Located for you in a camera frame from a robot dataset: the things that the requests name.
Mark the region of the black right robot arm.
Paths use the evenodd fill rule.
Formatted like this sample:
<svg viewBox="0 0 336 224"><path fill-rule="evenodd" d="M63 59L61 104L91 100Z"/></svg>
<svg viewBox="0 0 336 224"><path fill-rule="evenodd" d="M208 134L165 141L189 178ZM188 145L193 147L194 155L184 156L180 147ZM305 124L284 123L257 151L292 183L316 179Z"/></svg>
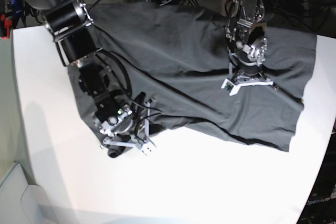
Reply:
<svg viewBox="0 0 336 224"><path fill-rule="evenodd" d="M150 101L143 104L132 99L128 75L119 83L125 100L112 94L104 81L102 69L112 72L104 56L114 60L122 73L126 72L114 53L98 48L89 28L93 25L84 0L24 0L42 14L43 25L52 35L64 66L79 72L79 82L93 101L91 124L102 135L101 146L113 155L126 148L136 148L145 155L155 150L150 139Z"/></svg>

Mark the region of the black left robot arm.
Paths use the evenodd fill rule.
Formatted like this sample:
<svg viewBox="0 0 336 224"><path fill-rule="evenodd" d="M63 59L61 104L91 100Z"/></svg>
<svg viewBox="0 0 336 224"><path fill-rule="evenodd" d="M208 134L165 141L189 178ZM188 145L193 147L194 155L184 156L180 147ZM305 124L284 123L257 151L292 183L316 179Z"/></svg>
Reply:
<svg viewBox="0 0 336 224"><path fill-rule="evenodd" d="M243 87L274 85L263 71L268 47L265 29L274 9L274 0L232 0L225 25L229 76L221 86L230 96Z"/></svg>

